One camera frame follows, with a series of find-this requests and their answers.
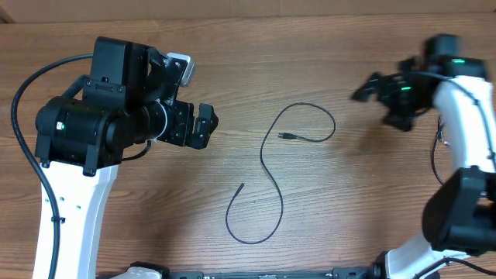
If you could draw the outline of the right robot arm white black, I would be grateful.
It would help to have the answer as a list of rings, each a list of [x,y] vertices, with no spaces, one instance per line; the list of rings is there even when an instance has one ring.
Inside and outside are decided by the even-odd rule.
[[[422,230],[402,246],[383,252],[373,265],[335,268],[342,278],[436,278],[451,263],[468,265],[495,248],[495,115],[493,85],[485,62],[460,55],[458,36],[427,39],[419,57],[398,72],[373,73],[353,93],[365,102],[376,95],[387,107],[384,122],[401,131],[430,109],[447,131],[453,172],[428,200]]]

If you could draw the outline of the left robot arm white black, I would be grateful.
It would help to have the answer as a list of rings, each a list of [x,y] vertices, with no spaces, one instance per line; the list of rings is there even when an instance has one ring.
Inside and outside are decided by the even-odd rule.
[[[212,106],[177,100],[195,70],[180,53],[99,37],[89,74],[36,116],[42,193],[35,278],[93,278],[105,205],[124,150],[162,141],[197,150],[218,125]]]

